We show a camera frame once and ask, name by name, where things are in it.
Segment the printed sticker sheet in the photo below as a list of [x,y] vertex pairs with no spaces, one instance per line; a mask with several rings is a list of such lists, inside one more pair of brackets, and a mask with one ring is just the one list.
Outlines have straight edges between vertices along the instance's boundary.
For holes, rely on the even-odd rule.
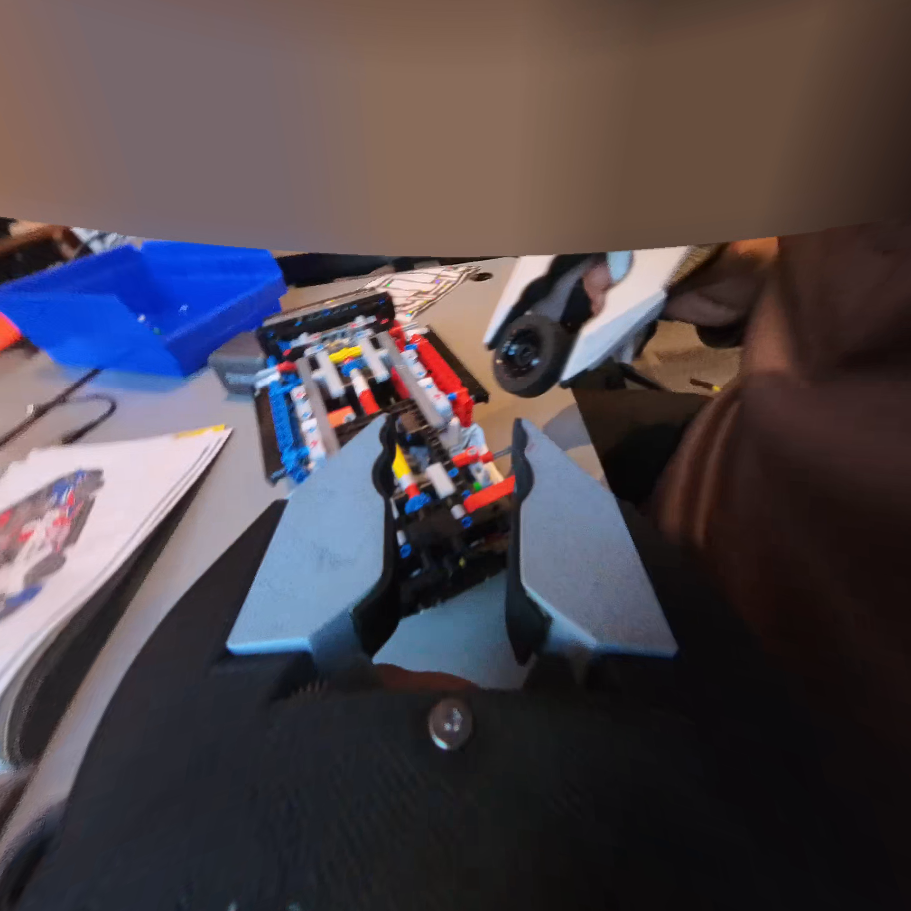
[[364,293],[385,293],[399,320],[416,315],[446,297],[450,292],[474,279],[482,268],[476,264],[455,264],[399,271],[381,275],[357,289]]

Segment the black toy car wheel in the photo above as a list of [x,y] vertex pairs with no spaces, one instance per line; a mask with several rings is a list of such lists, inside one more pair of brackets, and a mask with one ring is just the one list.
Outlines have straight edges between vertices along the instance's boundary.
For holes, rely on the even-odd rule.
[[548,316],[518,317],[495,348],[495,381],[504,392],[521,398],[541,396],[558,383],[574,342],[574,334]]

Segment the open instruction booklet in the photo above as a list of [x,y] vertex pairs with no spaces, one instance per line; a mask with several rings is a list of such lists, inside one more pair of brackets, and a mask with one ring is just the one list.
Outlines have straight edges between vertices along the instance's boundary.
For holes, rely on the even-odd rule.
[[1,482],[2,772],[40,659],[112,581],[216,458],[223,425],[33,450]]

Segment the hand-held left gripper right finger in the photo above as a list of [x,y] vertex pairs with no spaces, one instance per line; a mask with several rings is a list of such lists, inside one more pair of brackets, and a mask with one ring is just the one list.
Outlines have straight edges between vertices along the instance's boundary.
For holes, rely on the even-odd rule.
[[514,422],[511,462],[505,622],[516,661],[675,657],[616,497],[525,419]]

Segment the blue plastic bin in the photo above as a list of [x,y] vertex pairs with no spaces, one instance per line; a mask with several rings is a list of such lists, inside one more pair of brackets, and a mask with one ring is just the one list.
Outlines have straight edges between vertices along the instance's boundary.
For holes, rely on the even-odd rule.
[[154,241],[8,282],[1,311],[60,365],[183,377],[286,291],[267,250]]

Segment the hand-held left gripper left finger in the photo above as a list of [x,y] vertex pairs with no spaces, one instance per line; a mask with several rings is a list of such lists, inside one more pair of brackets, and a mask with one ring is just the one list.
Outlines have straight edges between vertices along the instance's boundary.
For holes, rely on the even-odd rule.
[[397,618],[384,490],[393,426],[376,417],[286,500],[226,648],[232,655],[374,654]]

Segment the toy brick car chassis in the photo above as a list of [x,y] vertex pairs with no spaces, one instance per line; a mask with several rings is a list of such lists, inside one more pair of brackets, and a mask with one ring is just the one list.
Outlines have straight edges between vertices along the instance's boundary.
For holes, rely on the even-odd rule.
[[270,484],[301,484],[362,430],[394,440],[379,491],[390,511],[405,617],[506,563],[513,481],[474,419],[489,395],[433,330],[391,296],[359,291],[277,313],[255,333],[252,399]]

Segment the grey desk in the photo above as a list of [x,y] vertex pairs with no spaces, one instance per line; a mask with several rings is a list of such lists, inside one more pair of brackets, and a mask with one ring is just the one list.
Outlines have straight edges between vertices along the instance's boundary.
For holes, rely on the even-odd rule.
[[[461,285],[427,312],[427,321],[489,390],[490,401],[479,410],[487,442],[496,451],[506,447],[514,419],[525,417],[602,483],[597,454],[569,391],[552,389],[540,398],[523,400],[493,382],[484,332],[514,260],[493,260],[482,267],[492,273],[490,280]],[[197,491],[163,524],[161,542],[150,546],[137,563],[139,575],[125,590],[119,625],[85,676],[36,770],[26,773],[28,787],[2,811],[7,816],[2,854],[11,854],[64,802],[109,700],[159,622],[286,490],[286,485],[273,487],[264,479],[250,402],[228,397],[210,371],[183,381],[111,372],[100,375],[96,386],[112,394],[118,410],[90,440],[131,440],[218,424],[232,427],[233,433]],[[497,576],[443,607],[404,621],[377,658],[482,686],[518,686],[525,671],[516,664],[507,635],[493,617],[496,597],[502,593],[503,581]]]

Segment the dark grey power adapter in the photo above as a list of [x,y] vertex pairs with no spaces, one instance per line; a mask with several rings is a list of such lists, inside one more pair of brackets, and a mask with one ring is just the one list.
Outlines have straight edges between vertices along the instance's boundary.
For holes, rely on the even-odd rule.
[[243,332],[211,353],[207,365],[226,393],[253,396],[256,376],[266,366],[266,355],[256,332]]

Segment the person's right hand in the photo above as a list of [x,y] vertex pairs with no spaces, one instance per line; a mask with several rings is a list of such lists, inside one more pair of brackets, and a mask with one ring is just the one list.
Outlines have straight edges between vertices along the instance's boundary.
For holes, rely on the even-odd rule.
[[662,318],[708,335],[741,330],[778,252],[775,235],[699,249],[693,264],[667,290]]

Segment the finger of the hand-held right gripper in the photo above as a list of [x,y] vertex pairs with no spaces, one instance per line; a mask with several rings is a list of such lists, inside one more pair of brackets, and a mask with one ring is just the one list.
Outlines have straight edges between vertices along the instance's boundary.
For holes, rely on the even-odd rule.
[[668,289],[693,248],[648,248],[607,255],[612,285],[601,311],[576,334],[559,384],[566,388],[609,358],[632,358],[633,342],[660,316]]
[[484,333],[484,347],[494,349],[505,329],[526,313],[561,322],[563,298],[558,284],[557,255],[529,255],[516,259]]

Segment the person's dark brown clothing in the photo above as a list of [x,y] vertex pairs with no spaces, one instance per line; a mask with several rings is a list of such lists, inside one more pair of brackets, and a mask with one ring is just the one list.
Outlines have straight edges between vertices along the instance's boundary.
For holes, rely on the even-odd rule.
[[909,215],[778,238],[649,506],[796,684],[909,909]]

